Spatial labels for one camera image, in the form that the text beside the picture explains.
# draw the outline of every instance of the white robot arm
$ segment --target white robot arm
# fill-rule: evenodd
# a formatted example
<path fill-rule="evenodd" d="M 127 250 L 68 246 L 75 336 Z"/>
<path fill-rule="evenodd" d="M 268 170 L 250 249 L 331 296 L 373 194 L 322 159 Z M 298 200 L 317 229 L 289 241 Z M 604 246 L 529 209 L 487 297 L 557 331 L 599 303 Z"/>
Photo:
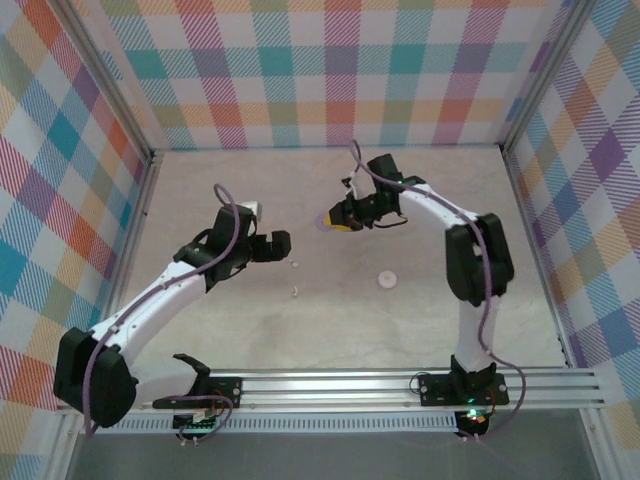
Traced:
<path fill-rule="evenodd" d="M 291 250 L 288 232 L 272 232 L 271 241 L 266 235 L 257 235 L 261 215 L 257 202 L 239 205 L 238 212 L 237 241 L 222 261 L 207 267 L 225 250 L 233 236 L 233 212 L 228 205 L 220 208 L 213 228 L 204 230 L 182 247 L 162 274 L 123 309 L 89 332 L 72 328 L 63 335 L 54 380 L 54 394 L 58 398 L 83 411 L 85 369 L 91 354 L 107 333 L 110 336 L 98 353 L 90 376 L 90 414 L 97 425 L 115 425 L 132 406 L 166 397 L 214 393 L 209 381 L 210 370 L 187 355 L 174 355 L 152 367 L 138 366 L 134 362 L 147 343 L 175 315 L 208 293 L 218 282 L 233 277 L 249 262 L 274 262 L 287 257 Z M 138 304 L 137 300 L 158 286 L 162 290 L 131 312 L 123 323 L 117 323 L 123 312 Z M 200 408 L 196 403 L 189 406 Z"/>
<path fill-rule="evenodd" d="M 413 191 L 404 191 L 400 194 L 400 211 L 408 219 L 418 220 L 427 225 L 430 230 L 440 231 L 443 234 L 456 225 L 463 227 L 466 225 L 466 222 L 460 216 L 455 215 L 451 210 L 434 200 L 434 197 L 446 199 L 435 192 L 428 184 L 418 184 L 415 185 L 415 188 L 428 192 L 429 196 Z M 447 202 L 463 212 L 467 218 L 474 221 L 478 219 L 476 213 L 461 209 L 449 200 Z M 499 308 L 500 297 L 494 295 L 491 298 L 489 317 L 483 329 L 483 339 L 490 350 L 493 350 L 493 335 Z M 473 306 L 467 301 L 460 301 L 458 346 L 454 357 L 467 372 L 481 371 L 493 363 L 491 357 L 485 353 L 478 342 L 477 333 L 480 328 L 483 310 L 484 303 L 479 306 Z"/>
<path fill-rule="evenodd" d="M 478 215 L 460 209 L 419 177 L 403 177 L 389 154 L 374 158 L 367 167 L 373 174 L 375 193 L 356 197 L 351 188 L 353 175 L 344 179 L 342 183 L 348 188 L 346 199 L 329 211 L 325 225 L 343 231 L 371 229 L 378 227 L 376 222 L 382 217 L 395 213 L 405 221 L 424 223 L 445 237 L 447 282 L 460 303 L 458 345 L 448 375 L 418 377 L 423 387 L 421 403 L 425 406 L 483 405 L 487 390 L 495 403 L 508 403 L 503 378 L 496 373 L 496 363 L 487 353 L 493 348 L 500 297 L 514 277 L 500 220 L 493 214 Z M 469 222 L 477 228 L 472 229 Z M 484 266 L 477 232 L 487 249 L 491 275 L 490 308 L 486 316 Z M 484 345 L 479 341 L 480 335 Z"/>

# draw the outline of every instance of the gray floor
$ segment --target gray floor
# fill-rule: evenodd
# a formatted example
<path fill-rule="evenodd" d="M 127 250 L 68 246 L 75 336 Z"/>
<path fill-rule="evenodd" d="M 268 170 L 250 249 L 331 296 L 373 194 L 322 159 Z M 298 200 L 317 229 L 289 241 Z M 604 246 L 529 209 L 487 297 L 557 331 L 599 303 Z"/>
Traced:
<path fill-rule="evenodd" d="M 97 435 L 76 446 L 68 480 L 599 478 L 578 412 L 521 412 L 480 444 L 454 434 Z"/>
<path fill-rule="evenodd" d="M 389 149 L 364 149 L 366 159 Z M 525 366 L 564 360 L 509 179 L 497 148 L 393 149 L 405 175 L 419 175 L 459 206 L 502 219 L 516 279 L 499 314 L 495 350 Z M 224 184 L 236 201 L 263 204 L 260 231 L 292 234 L 289 262 L 250 265 L 185 309 L 141 361 L 188 353 L 212 368 L 448 366 L 458 304 L 445 278 L 444 238 L 416 222 L 388 231 L 323 233 L 317 214 L 344 198 L 353 168 L 343 149 L 172 153 L 165 156 L 127 298 L 212 225 Z M 363 179 L 367 187 L 371 183 Z M 383 290 L 377 276 L 398 284 Z M 292 296 L 293 287 L 299 296 Z"/>

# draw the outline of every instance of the purple cable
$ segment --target purple cable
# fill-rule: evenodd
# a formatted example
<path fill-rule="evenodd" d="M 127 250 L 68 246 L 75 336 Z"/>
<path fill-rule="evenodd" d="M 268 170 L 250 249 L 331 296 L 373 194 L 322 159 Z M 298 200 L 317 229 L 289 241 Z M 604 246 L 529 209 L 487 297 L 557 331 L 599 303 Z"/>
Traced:
<path fill-rule="evenodd" d="M 227 408 L 227 414 L 225 415 L 224 419 L 216 427 L 214 427 L 214 429 L 211 430 L 209 433 L 207 433 L 197 441 L 194 440 L 193 443 L 195 445 L 197 445 L 198 442 L 204 442 L 205 440 L 208 440 L 209 438 L 213 437 L 216 433 L 218 433 L 220 429 L 222 429 L 227 424 L 227 422 L 229 422 L 229 418 L 231 418 L 231 413 L 233 413 L 233 402 L 228 397 L 223 397 L 221 395 L 198 395 L 195 397 L 170 397 L 170 400 L 213 400 L 213 401 L 226 403 L 228 408 Z M 184 425 L 180 427 L 180 429 L 178 430 L 178 438 L 180 438 L 180 441 L 182 441 L 183 444 L 187 442 L 187 439 L 184 438 L 184 436 L 182 435 L 184 430 L 185 430 Z"/>
<path fill-rule="evenodd" d="M 471 228 L 471 230 L 473 231 L 473 234 L 475 235 L 476 240 L 478 241 L 478 246 L 480 247 L 480 253 L 482 256 L 482 270 L 484 273 L 484 295 L 485 295 L 484 310 L 482 312 L 482 318 L 480 319 L 480 325 L 478 327 L 478 342 L 480 343 L 480 346 L 485 351 L 485 353 L 489 355 L 491 359 L 495 360 L 496 362 L 500 363 L 501 365 L 507 368 L 511 368 L 517 371 L 518 374 L 520 375 L 520 378 L 522 379 L 522 390 L 520 392 L 520 398 L 518 399 L 516 406 L 511 411 L 507 419 L 504 422 L 502 422 L 502 424 L 498 425 L 496 428 L 486 433 L 484 437 L 486 438 L 487 435 L 489 434 L 491 435 L 495 434 L 496 432 L 504 428 L 508 423 L 510 423 L 522 408 L 522 405 L 524 404 L 524 398 L 527 393 L 527 378 L 520 367 L 514 365 L 513 363 L 507 362 L 506 360 L 502 360 L 500 357 L 496 356 L 489 349 L 489 347 L 487 346 L 483 338 L 484 326 L 487 323 L 487 319 L 489 318 L 489 311 L 491 309 L 491 292 L 493 291 L 493 287 L 491 285 L 491 266 L 489 263 L 489 252 L 487 250 L 487 245 L 484 242 L 484 238 L 482 237 L 482 232 L 480 231 L 478 226 L 473 222 L 473 220 L 471 220 L 464 212 L 456 208 L 455 205 L 452 205 L 446 200 L 440 197 L 437 197 L 435 195 L 430 195 L 428 192 L 424 190 L 420 190 L 419 188 L 415 188 L 411 185 L 399 184 L 373 173 L 371 170 L 369 170 L 369 167 L 367 167 L 365 163 L 362 161 L 360 146 L 358 145 L 358 142 L 356 140 L 351 140 L 351 144 L 349 145 L 349 150 L 354 160 L 358 164 L 358 166 L 362 168 L 365 172 L 367 172 L 375 180 L 378 180 L 381 183 L 386 183 L 387 185 L 391 185 L 394 187 L 400 187 L 403 190 L 419 193 L 421 195 L 424 195 L 427 198 L 430 198 L 431 200 L 442 205 L 444 208 L 446 208 L 453 214 L 460 217 L 467 225 L 469 225 L 469 228 Z"/>
<path fill-rule="evenodd" d="M 104 345 L 107 343 L 111 335 L 113 335 L 114 330 L 116 330 L 117 327 L 122 325 L 125 322 L 125 320 L 133 312 L 135 312 L 138 308 L 140 308 L 142 304 L 144 304 L 147 300 L 149 300 L 158 292 L 161 292 L 166 288 L 169 288 L 171 285 L 175 283 L 186 280 L 189 277 L 192 277 L 194 275 L 199 275 L 203 271 L 208 270 L 214 265 L 217 265 L 218 263 L 220 263 L 227 255 L 229 255 L 234 245 L 236 244 L 236 241 L 238 240 L 238 235 L 240 233 L 240 213 L 238 212 L 238 207 L 236 205 L 236 202 L 233 200 L 233 197 L 231 196 L 229 191 L 218 183 L 216 183 L 213 186 L 213 191 L 216 197 L 218 198 L 218 200 L 220 200 L 222 204 L 226 205 L 227 203 L 220 197 L 220 191 L 224 193 L 224 196 L 229 200 L 229 205 L 231 206 L 231 210 L 233 211 L 233 220 L 234 220 L 233 236 L 231 237 L 231 241 L 229 242 L 229 245 L 227 245 L 227 248 L 225 248 L 220 255 L 218 255 L 216 258 L 211 260 L 209 263 L 206 263 L 196 268 L 195 270 L 192 270 L 191 272 L 187 272 L 177 277 L 173 277 L 167 280 L 167 282 L 165 282 L 163 285 L 157 285 L 151 290 L 149 290 L 147 293 L 142 295 L 139 299 L 133 302 L 122 313 L 122 315 L 120 315 L 120 317 L 115 321 L 112 327 L 109 328 L 109 330 L 107 330 L 105 334 L 102 336 L 102 338 L 98 341 L 98 344 L 93 349 L 93 352 L 91 352 L 91 356 L 89 357 L 89 361 L 87 363 L 87 368 L 84 371 L 84 378 L 82 379 L 82 410 L 84 412 L 84 429 L 85 429 L 85 434 L 87 438 L 91 438 L 93 434 L 96 432 L 96 430 L 98 429 L 97 424 L 94 426 L 91 426 L 91 396 L 90 396 L 91 374 L 93 373 L 93 367 L 95 366 L 96 359 L 98 358 L 98 355 L 102 350 L 102 347 L 104 347 Z"/>

